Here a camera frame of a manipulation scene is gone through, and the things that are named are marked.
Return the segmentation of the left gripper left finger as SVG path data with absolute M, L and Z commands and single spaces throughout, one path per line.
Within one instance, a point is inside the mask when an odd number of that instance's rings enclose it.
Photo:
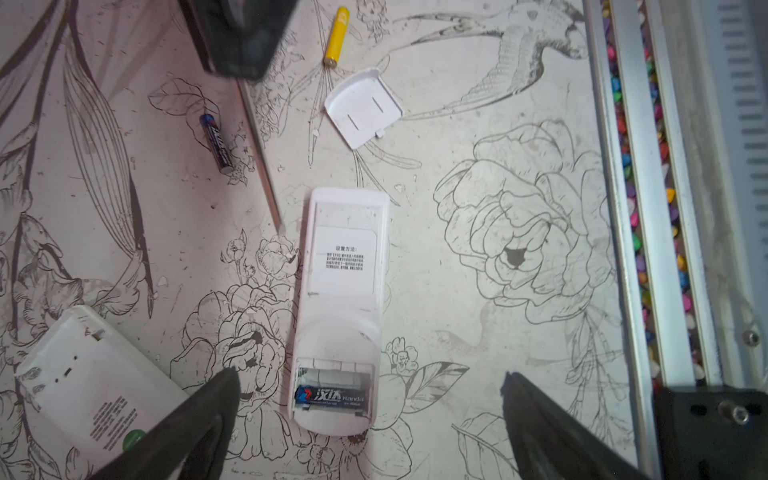
M 237 370 L 218 372 L 94 479 L 218 479 L 240 401 Z

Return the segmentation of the white remote with display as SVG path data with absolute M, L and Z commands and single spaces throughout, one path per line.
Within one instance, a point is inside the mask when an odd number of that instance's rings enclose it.
M 365 189 L 318 187 L 307 207 L 288 413 L 300 427 L 353 436 L 375 421 L 390 200 Z M 366 413 L 294 404 L 300 385 L 354 388 Z

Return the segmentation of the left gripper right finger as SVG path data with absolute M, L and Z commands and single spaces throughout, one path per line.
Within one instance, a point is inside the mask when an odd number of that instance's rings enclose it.
M 507 373 L 503 418 L 523 479 L 644 479 L 524 375 Z

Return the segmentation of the yellow battery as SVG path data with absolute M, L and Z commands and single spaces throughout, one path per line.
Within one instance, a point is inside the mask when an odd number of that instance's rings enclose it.
M 338 65 L 349 19 L 349 10 L 346 7 L 339 7 L 331 25 L 331 31 L 323 57 L 323 65 L 326 68 L 336 68 Z

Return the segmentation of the blue battery in remote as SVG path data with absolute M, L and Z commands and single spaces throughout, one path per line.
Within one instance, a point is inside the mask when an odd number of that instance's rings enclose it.
M 369 397 L 361 389 L 300 385 L 294 392 L 294 404 L 301 409 L 317 407 L 363 414 L 368 411 Z

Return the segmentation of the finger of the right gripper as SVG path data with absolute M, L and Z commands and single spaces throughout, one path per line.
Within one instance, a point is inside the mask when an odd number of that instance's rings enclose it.
M 180 0 L 203 69 L 260 81 L 296 8 L 296 0 Z

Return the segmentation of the white remote with green sticker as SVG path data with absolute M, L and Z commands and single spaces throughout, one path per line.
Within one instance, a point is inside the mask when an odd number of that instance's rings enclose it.
M 17 367 L 40 413 L 96 469 L 188 397 L 92 308 L 65 310 Z

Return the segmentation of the blue black battery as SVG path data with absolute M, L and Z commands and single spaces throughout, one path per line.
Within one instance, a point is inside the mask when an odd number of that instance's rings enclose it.
M 219 172 L 224 175 L 232 174 L 235 170 L 234 164 L 231 160 L 229 150 L 222 139 L 221 131 L 215 118 L 210 114 L 203 114 L 199 117 L 199 122 Z

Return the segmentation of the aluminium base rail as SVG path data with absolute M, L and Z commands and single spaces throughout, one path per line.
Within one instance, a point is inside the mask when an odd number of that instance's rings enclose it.
M 639 469 L 767 475 L 757 311 L 702 21 L 704 1 L 588 1 Z M 749 1 L 767 93 L 767 5 Z

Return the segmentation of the clear handled screwdriver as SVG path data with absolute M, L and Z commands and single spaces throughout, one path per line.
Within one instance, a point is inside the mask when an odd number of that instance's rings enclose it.
M 285 224 L 279 209 L 277 195 L 275 193 L 273 182 L 266 165 L 261 141 L 259 140 L 258 136 L 259 131 L 256 125 L 256 121 L 250 109 L 247 82 L 245 80 L 237 80 L 237 87 L 245 109 L 246 118 L 248 120 L 250 136 L 255 150 L 254 158 L 256 161 L 256 169 L 260 176 L 262 189 L 270 211 L 271 219 L 276 229 L 276 233 L 278 235 L 285 235 Z

